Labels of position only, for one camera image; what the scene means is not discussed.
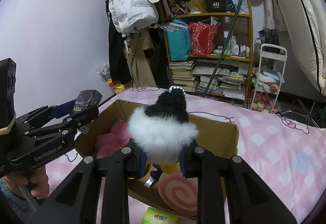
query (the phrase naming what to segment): mattress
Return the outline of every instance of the mattress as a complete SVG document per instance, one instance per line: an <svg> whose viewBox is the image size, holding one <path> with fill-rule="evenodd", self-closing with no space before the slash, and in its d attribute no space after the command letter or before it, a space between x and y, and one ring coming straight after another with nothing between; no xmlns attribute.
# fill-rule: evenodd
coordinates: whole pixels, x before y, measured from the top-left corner
<svg viewBox="0 0 326 224"><path fill-rule="evenodd" d="M154 104L164 91L159 88L132 88L118 94L99 110L103 111L118 99ZM326 130L193 95L187 94L186 100L189 113L238 126L238 155L301 223L326 187L326 171L322 169L326 168L326 142L322 136ZM62 156L46 165L51 192L81 160L80 156L73 162L68 158L70 161L75 159L76 152L72 151L68 157ZM141 222L146 207L129 198L131 224Z"/></svg>
<svg viewBox="0 0 326 224"><path fill-rule="evenodd" d="M326 96L326 16L320 0L278 0L278 4L300 68Z"/></svg>

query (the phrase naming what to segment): green card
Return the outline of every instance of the green card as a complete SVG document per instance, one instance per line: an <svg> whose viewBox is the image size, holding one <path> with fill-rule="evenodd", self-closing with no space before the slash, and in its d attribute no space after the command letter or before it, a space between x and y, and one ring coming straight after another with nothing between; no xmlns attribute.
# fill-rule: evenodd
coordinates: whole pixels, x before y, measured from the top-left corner
<svg viewBox="0 0 326 224"><path fill-rule="evenodd" d="M178 216L149 207L141 224L176 224Z"/></svg>

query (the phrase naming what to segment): metal screw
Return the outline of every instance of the metal screw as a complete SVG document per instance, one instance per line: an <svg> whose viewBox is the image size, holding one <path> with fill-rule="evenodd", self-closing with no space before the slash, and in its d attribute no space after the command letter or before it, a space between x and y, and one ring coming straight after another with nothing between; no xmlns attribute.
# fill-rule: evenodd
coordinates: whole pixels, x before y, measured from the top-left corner
<svg viewBox="0 0 326 224"><path fill-rule="evenodd" d="M232 157L232 160L235 163L241 163L242 162L242 158L240 156L234 156L234 157Z"/></svg>
<svg viewBox="0 0 326 224"><path fill-rule="evenodd" d="M131 149L130 149L129 147L125 147L125 148L122 148L122 149L121 149L121 152L122 152L123 154L128 154L128 153L131 152Z"/></svg>
<svg viewBox="0 0 326 224"><path fill-rule="evenodd" d="M87 156L87 157L85 157L84 158L84 163L91 163L91 162L93 162L93 157L92 156Z"/></svg>
<svg viewBox="0 0 326 224"><path fill-rule="evenodd" d="M205 150L202 147L195 147L195 152L198 154L203 153Z"/></svg>

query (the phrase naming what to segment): human hand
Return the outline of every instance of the human hand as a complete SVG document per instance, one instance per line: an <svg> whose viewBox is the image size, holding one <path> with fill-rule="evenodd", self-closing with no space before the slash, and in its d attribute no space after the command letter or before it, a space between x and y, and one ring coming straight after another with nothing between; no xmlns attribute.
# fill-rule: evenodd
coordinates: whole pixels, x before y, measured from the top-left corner
<svg viewBox="0 0 326 224"><path fill-rule="evenodd" d="M23 197L22 193L18 189L18 184L27 185L28 181L23 175L11 172L2 178L7 187L18 197ZM30 178L30 181L36 184L31 191L33 197L37 199L47 198L50 193L50 186L48 184L48 176L46 175L45 166L38 168Z"/></svg>

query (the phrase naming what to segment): yellow leg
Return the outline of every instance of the yellow leg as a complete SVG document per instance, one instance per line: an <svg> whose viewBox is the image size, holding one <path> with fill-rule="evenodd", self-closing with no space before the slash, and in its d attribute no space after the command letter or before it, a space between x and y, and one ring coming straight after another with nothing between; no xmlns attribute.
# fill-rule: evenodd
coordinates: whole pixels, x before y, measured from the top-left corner
<svg viewBox="0 0 326 224"><path fill-rule="evenodd" d="M161 169L163 172L167 174L172 174L176 171L177 169L177 164L161 164Z"/></svg>

